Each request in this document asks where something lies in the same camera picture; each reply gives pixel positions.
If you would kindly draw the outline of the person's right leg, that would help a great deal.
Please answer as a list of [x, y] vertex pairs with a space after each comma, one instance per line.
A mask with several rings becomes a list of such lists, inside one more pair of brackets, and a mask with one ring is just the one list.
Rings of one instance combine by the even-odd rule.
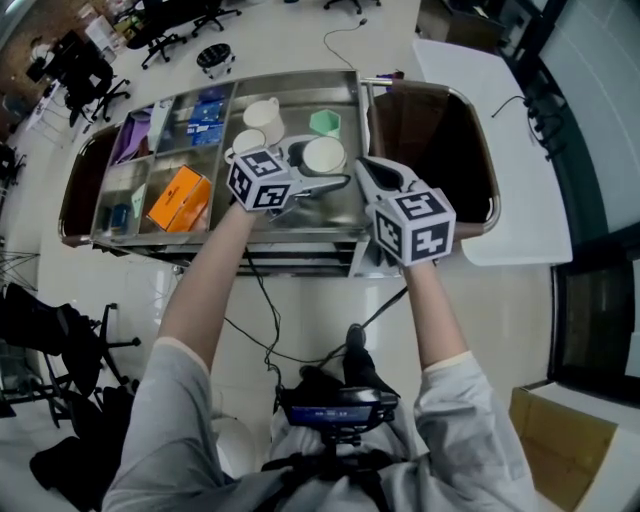
[[377, 374], [375, 364], [365, 348], [366, 333], [359, 324], [352, 324], [346, 335], [346, 351], [342, 361], [345, 384], [348, 387], [369, 387], [382, 392], [399, 394]]

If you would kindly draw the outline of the white packet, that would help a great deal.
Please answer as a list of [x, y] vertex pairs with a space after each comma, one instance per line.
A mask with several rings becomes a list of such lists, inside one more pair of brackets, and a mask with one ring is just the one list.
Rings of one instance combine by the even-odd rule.
[[170, 97], [158, 100], [153, 104], [149, 121], [149, 130], [147, 132], [147, 141], [149, 151], [151, 153], [155, 153], [159, 146], [173, 103], [174, 98]]

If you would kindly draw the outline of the white mug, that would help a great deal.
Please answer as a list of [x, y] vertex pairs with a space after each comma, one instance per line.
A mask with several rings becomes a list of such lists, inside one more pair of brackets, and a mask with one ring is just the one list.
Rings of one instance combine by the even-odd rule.
[[279, 143], [285, 134], [280, 103], [275, 97], [248, 106], [243, 113], [243, 122], [248, 128], [261, 131], [269, 146]]

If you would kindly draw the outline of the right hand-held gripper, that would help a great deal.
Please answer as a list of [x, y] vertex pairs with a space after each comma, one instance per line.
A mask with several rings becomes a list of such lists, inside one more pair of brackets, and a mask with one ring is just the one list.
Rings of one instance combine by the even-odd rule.
[[440, 189], [396, 194], [408, 191], [418, 177], [408, 166], [382, 157], [357, 158], [355, 175], [368, 204], [373, 239], [399, 265], [410, 267], [451, 253], [456, 212]]

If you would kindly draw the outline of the person's left leg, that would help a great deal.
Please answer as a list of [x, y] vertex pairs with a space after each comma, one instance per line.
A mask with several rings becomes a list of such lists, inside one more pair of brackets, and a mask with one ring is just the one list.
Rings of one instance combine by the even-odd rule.
[[295, 391], [304, 397], [323, 397], [335, 393], [345, 384], [317, 366], [305, 365], [300, 368], [300, 383]]

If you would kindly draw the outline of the person's right forearm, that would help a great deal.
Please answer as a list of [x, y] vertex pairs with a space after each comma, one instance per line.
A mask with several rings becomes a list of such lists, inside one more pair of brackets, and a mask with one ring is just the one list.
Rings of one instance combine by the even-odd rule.
[[457, 318], [432, 262], [403, 271], [415, 326], [421, 368], [468, 351]]

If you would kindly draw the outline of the black office chair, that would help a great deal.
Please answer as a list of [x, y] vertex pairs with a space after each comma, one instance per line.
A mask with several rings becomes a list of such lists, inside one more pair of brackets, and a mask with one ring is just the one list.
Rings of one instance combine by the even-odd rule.
[[222, 7], [223, 0], [200, 0], [199, 14], [194, 19], [194, 28], [191, 35], [194, 38], [199, 36], [200, 30], [209, 22], [213, 22], [220, 32], [224, 30], [223, 25], [220, 23], [219, 18], [221, 16], [227, 16], [235, 14], [241, 16], [242, 12], [239, 9], [226, 9]]
[[381, 7], [382, 0], [325, 0], [323, 9], [330, 10], [334, 5], [338, 5], [340, 8], [345, 7], [347, 9], [351, 9], [356, 15], [362, 15], [365, 4]]
[[104, 366], [119, 385], [129, 383], [129, 378], [119, 372], [111, 351], [137, 347], [141, 340], [135, 337], [129, 342], [107, 341], [109, 312], [116, 308], [115, 303], [106, 305], [102, 319], [94, 321], [69, 303], [47, 305], [11, 283], [0, 293], [0, 339], [14, 347], [60, 357], [68, 380], [87, 397], [93, 393]]
[[65, 89], [65, 105], [70, 111], [73, 127], [80, 117], [95, 122], [99, 115], [110, 122], [110, 105], [116, 98], [130, 98], [123, 89], [130, 81], [115, 83], [116, 74], [92, 42], [85, 42], [75, 31], [67, 32], [53, 45], [53, 58], [45, 66], [45, 73]]
[[143, 25], [141, 28], [132, 26], [134, 36], [127, 43], [127, 48], [140, 50], [148, 48], [148, 56], [141, 63], [141, 68], [147, 70], [149, 62], [160, 55], [165, 62], [170, 58], [165, 49], [176, 43], [186, 43], [187, 39], [168, 31], [174, 27], [186, 23], [183, 8], [179, 5], [181, 0], [141, 0], [143, 11]]
[[100, 512], [120, 466], [134, 395], [106, 387], [98, 403], [74, 391], [63, 397], [75, 434], [36, 453], [29, 467], [43, 488], [58, 491], [80, 512]]

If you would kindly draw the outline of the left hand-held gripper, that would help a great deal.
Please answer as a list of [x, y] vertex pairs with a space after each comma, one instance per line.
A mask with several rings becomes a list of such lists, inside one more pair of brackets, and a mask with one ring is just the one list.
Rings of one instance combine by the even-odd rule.
[[303, 153], [312, 140], [312, 135], [284, 137], [277, 144], [282, 159], [266, 148], [235, 154], [226, 182], [232, 196], [248, 212], [282, 216], [302, 198], [346, 187], [351, 180], [346, 174], [311, 176]]

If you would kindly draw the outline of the dark metal cabinet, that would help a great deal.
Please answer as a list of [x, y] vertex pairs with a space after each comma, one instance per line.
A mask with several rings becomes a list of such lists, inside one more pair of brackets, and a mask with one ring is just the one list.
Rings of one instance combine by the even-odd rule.
[[416, 29], [423, 39], [493, 54], [505, 26], [484, 0], [421, 0]]

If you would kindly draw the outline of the person's left forearm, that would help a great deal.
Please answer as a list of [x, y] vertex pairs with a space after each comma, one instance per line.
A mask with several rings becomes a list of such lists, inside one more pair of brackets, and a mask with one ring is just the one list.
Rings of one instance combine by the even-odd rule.
[[202, 246], [165, 309], [159, 336], [182, 342], [210, 368], [225, 312], [249, 236], [257, 219], [232, 205]]

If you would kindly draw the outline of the small white cup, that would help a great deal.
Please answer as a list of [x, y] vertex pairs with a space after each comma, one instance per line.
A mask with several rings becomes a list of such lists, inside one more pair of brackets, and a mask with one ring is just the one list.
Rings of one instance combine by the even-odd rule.
[[246, 129], [240, 132], [233, 140], [232, 144], [224, 152], [224, 160], [227, 164], [232, 164], [236, 155], [256, 149], [268, 148], [266, 135], [259, 129]]

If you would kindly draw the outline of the black chest harness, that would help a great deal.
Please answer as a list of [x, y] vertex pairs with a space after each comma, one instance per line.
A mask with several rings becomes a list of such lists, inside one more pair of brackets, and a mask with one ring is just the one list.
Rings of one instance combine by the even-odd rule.
[[262, 467], [263, 472], [287, 468], [280, 476], [280, 488], [264, 500], [254, 512], [275, 512], [277, 506], [291, 497], [296, 489], [310, 480], [319, 479], [337, 482], [347, 477], [351, 484], [359, 487], [376, 505], [379, 512], [391, 512], [382, 488], [379, 472], [394, 464], [405, 462], [405, 459], [374, 449], [366, 453], [338, 455], [337, 446], [346, 441], [358, 446], [359, 434], [338, 436], [337, 438], [322, 435], [325, 449], [320, 454], [293, 455], [272, 460]]

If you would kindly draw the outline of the orange box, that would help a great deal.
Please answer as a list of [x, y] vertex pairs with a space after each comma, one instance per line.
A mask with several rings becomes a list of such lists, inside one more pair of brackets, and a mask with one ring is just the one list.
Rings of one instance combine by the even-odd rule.
[[206, 210], [211, 187], [208, 178], [183, 165], [152, 203], [146, 217], [164, 232], [189, 232]]

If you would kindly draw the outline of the person's leg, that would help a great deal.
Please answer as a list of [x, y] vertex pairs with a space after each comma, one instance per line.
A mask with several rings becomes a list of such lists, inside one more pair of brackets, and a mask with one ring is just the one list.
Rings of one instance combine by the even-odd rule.
[[304, 397], [323, 397], [335, 393], [345, 384], [317, 366], [305, 365], [300, 368], [300, 383], [295, 391]]
[[352, 324], [346, 335], [346, 351], [342, 361], [345, 384], [348, 387], [369, 387], [382, 392], [399, 394], [377, 374], [375, 364], [365, 348], [366, 333], [359, 324]]

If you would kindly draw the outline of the black chest-mounted display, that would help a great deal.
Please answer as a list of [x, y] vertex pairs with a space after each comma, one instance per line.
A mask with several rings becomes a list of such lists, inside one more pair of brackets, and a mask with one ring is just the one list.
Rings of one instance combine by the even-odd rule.
[[399, 398], [369, 387], [340, 388], [322, 395], [285, 390], [280, 405], [291, 425], [318, 431], [366, 430], [392, 421]]

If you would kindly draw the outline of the black window frame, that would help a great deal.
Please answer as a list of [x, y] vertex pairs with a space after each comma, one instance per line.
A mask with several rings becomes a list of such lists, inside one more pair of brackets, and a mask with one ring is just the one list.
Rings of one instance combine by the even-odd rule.
[[496, 0], [501, 54], [558, 179], [548, 376], [640, 404], [640, 0]]

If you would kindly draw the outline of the green hexagonal cup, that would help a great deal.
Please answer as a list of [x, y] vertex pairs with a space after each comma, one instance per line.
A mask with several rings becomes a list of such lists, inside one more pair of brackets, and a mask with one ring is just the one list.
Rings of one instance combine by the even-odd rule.
[[310, 116], [309, 127], [312, 131], [321, 136], [339, 139], [341, 132], [341, 116], [330, 109], [323, 109], [314, 112]]

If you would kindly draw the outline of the white ceramic cup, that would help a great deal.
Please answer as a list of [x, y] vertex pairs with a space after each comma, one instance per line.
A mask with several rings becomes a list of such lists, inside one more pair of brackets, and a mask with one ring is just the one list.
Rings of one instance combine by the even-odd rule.
[[345, 167], [347, 153], [343, 144], [330, 136], [316, 137], [309, 141], [302, 153], [304, 165], [314, 173], [336, 174]]

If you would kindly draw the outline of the person's grey shirt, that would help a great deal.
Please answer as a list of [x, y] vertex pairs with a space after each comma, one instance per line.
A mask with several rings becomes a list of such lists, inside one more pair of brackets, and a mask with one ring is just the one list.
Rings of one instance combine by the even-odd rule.
[[[103, 512], [252, 512], [282, 471], [227, 478], [209, 374], [180, 341], [159, 339], [136, 393], [121, 464]], [[536, 512], [538, 499], [504, 404], [471, 353], [427, 367], [412, 420], [366, 433], [361, 451], [396, 463], [380, 473], [394, 512]]]

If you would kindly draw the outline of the blue white-print packet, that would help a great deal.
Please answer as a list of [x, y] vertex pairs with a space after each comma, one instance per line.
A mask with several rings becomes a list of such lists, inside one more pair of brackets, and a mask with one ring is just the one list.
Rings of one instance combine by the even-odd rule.
[[189, 122], [186, 134], [191, 137], [191, 145], [218, 145], [224, 133], [224, 123], [219, 121]]

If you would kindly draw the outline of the dark blue packet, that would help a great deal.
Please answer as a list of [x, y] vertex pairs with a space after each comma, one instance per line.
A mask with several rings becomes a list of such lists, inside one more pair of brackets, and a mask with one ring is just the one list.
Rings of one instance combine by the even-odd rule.
[[224, 100], [198, 101], [190, 117], [192, 123], [218, 123]]

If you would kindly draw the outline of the black round stool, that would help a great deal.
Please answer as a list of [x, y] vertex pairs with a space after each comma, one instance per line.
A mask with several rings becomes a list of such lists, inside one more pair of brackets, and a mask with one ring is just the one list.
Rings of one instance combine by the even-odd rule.
[[217, 43], [206, 47], [196, 57], [196, 64], [211, 80], [226, 76], [231, 72], [236, 60], [229, 44]]

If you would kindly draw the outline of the small blue box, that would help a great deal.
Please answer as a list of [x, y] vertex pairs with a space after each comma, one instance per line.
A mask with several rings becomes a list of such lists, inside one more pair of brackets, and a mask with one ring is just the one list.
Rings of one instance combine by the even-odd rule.
[[116, 204], [112, 208], [109, 229], [112, 233], [124, 233], [128, 229], [131, 207], [128, 204]]

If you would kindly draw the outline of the brown cardboard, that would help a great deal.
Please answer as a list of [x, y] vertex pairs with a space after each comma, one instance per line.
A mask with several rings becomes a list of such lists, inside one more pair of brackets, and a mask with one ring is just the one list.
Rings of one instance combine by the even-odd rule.
[[536, 490], [564, 512], [575, 512], [601, 469], [617, 426], [523, 388], [512, 390], [509, 415]]

